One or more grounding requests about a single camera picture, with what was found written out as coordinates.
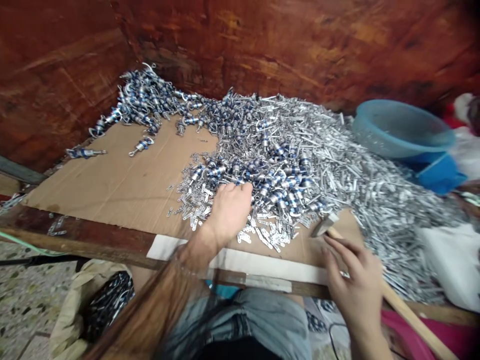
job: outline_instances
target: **wooden wall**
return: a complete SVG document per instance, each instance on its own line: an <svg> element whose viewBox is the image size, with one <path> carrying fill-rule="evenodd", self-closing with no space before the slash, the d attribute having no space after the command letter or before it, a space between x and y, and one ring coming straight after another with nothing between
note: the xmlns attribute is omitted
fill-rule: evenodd
<svg viewBox="0 0 480 360"><path fill-rule="evenodd" d="M86 139L136 60L186 91L352 111L479 91L475 0L6 0L0 155L42 172Z"/></svg>
<svg viewBox="0 0 480 360"><path fill-rule="evenodd" d="M139 58L220 98L282 93L354 110L480 90L476 0L112 0Z"/></svg>
<svg viewBox="0 0 480 360"><path fill-rule="evenodd" d="M0 6L0 155L43 172L114 105L135 56L108 0Z"/></svg>

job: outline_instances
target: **wooden stick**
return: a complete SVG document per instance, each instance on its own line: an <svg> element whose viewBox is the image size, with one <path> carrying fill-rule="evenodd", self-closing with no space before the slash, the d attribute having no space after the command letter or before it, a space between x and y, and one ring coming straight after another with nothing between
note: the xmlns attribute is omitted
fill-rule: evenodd
<svg viewBox="0 0 480 360"><path fill-rule="evenodd" d="M333 227L328 229L331 237L344 239ZM392 308L411 326L418 336L428 345L440 360L459 360L459 358L418 318L400 296L385 281L381 284L382 294Z"/></svg>

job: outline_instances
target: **person's right hand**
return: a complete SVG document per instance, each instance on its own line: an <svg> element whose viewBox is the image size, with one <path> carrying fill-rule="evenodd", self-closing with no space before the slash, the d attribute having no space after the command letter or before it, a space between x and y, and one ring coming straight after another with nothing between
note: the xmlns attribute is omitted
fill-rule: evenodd
<svg viewBox="0 0 480 360"><path fill-rule="evenodd" d="M348 240L324 238L348 267L350 278L340 274L333 253L322 249L328 289L349 331L360 334L381 331L382 262L368 249Z"/></svg>

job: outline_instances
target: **jeans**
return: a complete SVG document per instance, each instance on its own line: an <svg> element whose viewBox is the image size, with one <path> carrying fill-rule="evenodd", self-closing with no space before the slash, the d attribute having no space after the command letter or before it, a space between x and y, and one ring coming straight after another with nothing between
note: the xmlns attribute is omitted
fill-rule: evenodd
<svg viewBox="0 0 480 360"><path fill-rule="evenodd" d="M158 359L192 359L209 343L250 336L282 359L312 359L305 310L281 294L255 288L231 300L203 297L189 303Z"/></svg>

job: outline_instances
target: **floor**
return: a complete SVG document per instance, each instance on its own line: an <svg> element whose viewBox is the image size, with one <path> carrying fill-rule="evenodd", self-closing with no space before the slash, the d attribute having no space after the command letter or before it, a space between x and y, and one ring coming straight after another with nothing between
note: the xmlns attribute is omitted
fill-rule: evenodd
<svg viewBox="0 0 480 360"><path fill-rule="evenodd" d="M37 255L0 241L0 260ZM74 262L0 267L0 359L48 359L48 338L75 272Z"/></svg>

